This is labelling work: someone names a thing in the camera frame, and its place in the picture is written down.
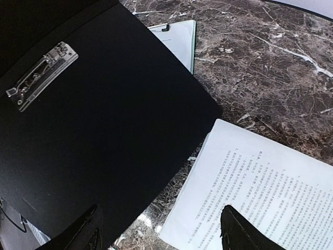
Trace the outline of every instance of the black folder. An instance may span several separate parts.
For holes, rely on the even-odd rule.
[[[117,1],[67,2],[1,3],[0,196],[51,238],[98,204],[107,248],[221,109]],[[78,58],[20,110],[7,90],[59,42]]]

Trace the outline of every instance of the paper sheet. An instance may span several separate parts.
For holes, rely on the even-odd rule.
[[[166,24],[149,30],[193,73],[196,22],[188,20],[170,24],[169,31],[162,31]]]
[[[333,167],[217,120],[160,238],[179,250],[221,250],[231,204],[284,247],[332,249]]]

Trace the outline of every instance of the clipboard clip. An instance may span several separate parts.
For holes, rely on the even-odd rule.
[[[78,57],[68,44],[60,42],[6,91],[8,97],[23,112]]]
[[[162,32],[166,32],[166,31],[169,31],[170,30],[170,24],[166,24],[166,26],[165,26],[165,28],[164,29],[162,29],[161,31]]]
[[[164,23],[156,26],[149,27],[151,32],[167,32],[170,30],[170,24]]]

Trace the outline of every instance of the marble table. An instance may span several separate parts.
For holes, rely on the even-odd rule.
[[[332,22],[260,0],[121,3],[146,26],[196,20],[194,76],[223,107],[221,118],[333,164]],[[174,249],[158,233],[193,163],[185,164],[114,249]]]

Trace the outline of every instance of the document page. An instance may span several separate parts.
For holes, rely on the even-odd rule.
[[[286,250],[332,249],[332,180],[332,166],[216,120],[160,238],[221,250],[221,212],[232,205]]]
[[[149,30],[193,73],[196,22],[188,20],[149,27]]]

